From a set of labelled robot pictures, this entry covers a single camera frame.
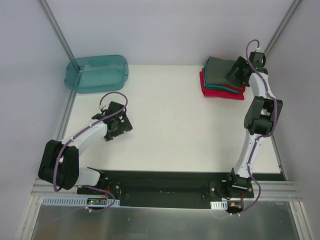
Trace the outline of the grey t shirt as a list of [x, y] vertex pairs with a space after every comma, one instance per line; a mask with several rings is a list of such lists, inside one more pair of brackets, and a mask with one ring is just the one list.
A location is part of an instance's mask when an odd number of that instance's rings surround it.
[[240, 88], [243, 85], [239, 83], [236, 78], [226, 78], [227, 72], [231, 69], [235, 62], [235, 60], [226, 60], [210, 56], [208, 58], [207, 72], [209, 75], [212, 74], [214, 77], [221, 77], [223, 85]]

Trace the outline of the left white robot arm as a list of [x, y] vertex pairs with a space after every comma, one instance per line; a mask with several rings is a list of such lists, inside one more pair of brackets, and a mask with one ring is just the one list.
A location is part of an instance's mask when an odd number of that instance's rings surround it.
[[106, 142], [133, 129], [126, 113], [126, 107], [110, 102], [107, 109], [101, 109], [88, 125], [71, 137], [46, 143], [42, 155], [38, 177], [57, 189], [69, 190], [76, 185], [87, 185], [89, 190], [99, 195], [105, 191], [106, 183], [102, 172], [93, 168], [80, 167], [80, 156], [98, 140]]

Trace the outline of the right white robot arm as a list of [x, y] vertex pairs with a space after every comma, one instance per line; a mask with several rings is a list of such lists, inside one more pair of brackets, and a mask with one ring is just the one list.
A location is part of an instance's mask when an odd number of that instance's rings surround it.
[[259, 148], [266, 138], [273, 135], [283, 107], [283, 101], [272, 93], [265, 62], [264, 53], [252, 51], [246, 54], [246, 59], [239, 57], [227, 74], [234, 74], [249, 86], [254, 96], [244, 118], [244, 144], [225, 184], [226, 194], [233, 198], [252, 187], [253, 167]]

